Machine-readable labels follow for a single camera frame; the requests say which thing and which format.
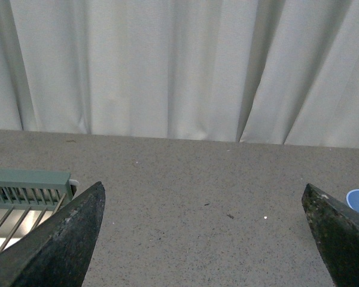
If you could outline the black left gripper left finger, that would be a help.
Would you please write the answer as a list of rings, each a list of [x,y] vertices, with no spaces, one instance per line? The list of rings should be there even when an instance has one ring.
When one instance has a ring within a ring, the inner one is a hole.
[[[0,253],[0,286],[81,286],[104,208],[105,188],[97,182]]]

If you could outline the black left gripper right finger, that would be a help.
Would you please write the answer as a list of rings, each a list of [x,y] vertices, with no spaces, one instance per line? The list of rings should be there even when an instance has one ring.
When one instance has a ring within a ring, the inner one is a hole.
[[[302,206],[333,283],[359,286],[359,213],[312,184]]]

